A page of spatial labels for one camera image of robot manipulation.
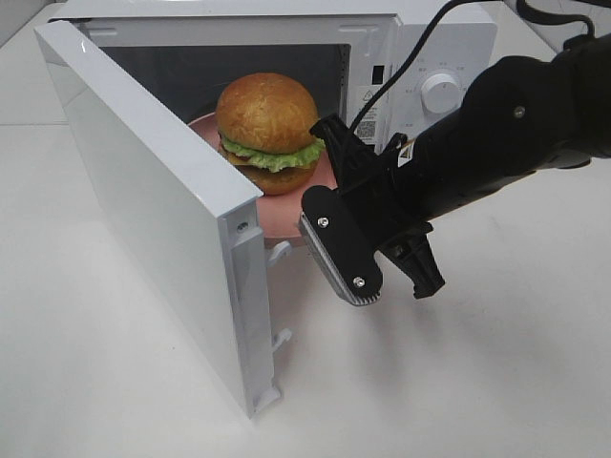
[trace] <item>microwave door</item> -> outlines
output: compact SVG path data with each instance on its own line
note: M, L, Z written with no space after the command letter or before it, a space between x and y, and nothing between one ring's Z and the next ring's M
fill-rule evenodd
M252 416L278 396L261 192L71 23L36 34L117 239Z

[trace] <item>white knob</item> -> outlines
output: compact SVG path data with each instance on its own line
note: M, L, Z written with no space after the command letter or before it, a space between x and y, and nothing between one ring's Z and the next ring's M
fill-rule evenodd
M436 73L422 85L422 105L436 115L447 113L460 101L460 84L451 74Z

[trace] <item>hamburger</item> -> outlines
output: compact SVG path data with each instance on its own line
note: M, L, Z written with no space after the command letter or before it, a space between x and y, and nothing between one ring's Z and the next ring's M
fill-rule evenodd
M232 82L219 98L216 118L219 152L267 196L306 183L325 149L309 133L318 121L314 99L282 74L253 73Z

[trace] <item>black cable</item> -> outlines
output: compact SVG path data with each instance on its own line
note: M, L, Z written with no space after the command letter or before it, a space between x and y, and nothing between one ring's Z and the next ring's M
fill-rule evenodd
M542 26L561 26L571 22L583 22L588 28L587 35L594 38L594 22L583 14L555 14L547 11L537 10L526 3L526 0L516 1L516 11L519 17L528 22Z
M466 5L468 3L483 3L483 2L495 2L501 0L452 0L446 3L441 10L437 12L429 25L425 28L424 32L418 39L418 42L411 50L410 55L405 60L403 65L399 67L399 69L395 72L390 79L384 83L384 85L373 95L373 97L365 104L365 106L359 111L359 113L354 117L354 120L350 124L349 130L346 134L346 139L342 145L342 153L346 151L346 147L348 145L348 138L351 134L354 134L357 126L363 120L367 112L371 109L371 107L377 102L382 96L397 82L397 80L403 76L403 74L407 71L413 61L416 59L417 55L420 53L425 43L431 36L434 28L439 24L443 16L446 13L455 7L460 5ZM588 3L590 5L596 5L601 7L611 8L611 0L577 0L581 3ZM588 28L588 36L594 37L594 23L592 20L585 15L582 14L553 14L541 10L536 10L526 3L526 0L516 0L516 9L517 13L522 19L525 19L529 22L534 22L536 24L543 25L561 25L568 24L571 22L583 22Z
M575 0L575 1L580 2L580 3L587 3L588 5L594 5L595 7L611 8L610 0Z
M410 67L410 65L416 59L417 55L420 53L425 43L431 36L432 31L437 26L437 24L439 24L439 21L441 21L443 16L445 16L448 11L460 5L465 5L468 3L480 3L481 1L482 0L452 0L446 3L443 7L441 7L441 10L437 12L435 17L432 19L429 25L422 32L420 39L418 40L416 45L413 47L413 50L411 50L410 55L405 60L403 65L401 65L401 67L399 67L399 69L395 72L395 74L391 76L386 83L384 83L384 85L373 95L373 97L365 104L365 106L361 109L358 115L354 118L354 120L350 124L350 128L347 133L347 139L348 139L348 136L350 136L350 134L354 134L354 132L356 131L356 127L360 124L360 122L363 120L363 117L365 117L365 115L367 114L369 109L375 104L375 102L377 102L382 97L382 95L384 95L385 92L388 89L390 89L390 87L392 87L392 85L396 83L397 80L403 75L403 73L405 73L406 70ZM483 0L483 1L484 2L498 2L501 0ZM347 146L347 142L344 141L342 150L345 150L346 146Z

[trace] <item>sesame bun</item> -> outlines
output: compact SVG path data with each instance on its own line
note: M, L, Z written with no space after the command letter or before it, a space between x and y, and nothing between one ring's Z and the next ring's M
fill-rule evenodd
M318 113L299 82L277 73L253 73L225 88L216 118L226 138L270 155L288 155L314 141L309 129Z

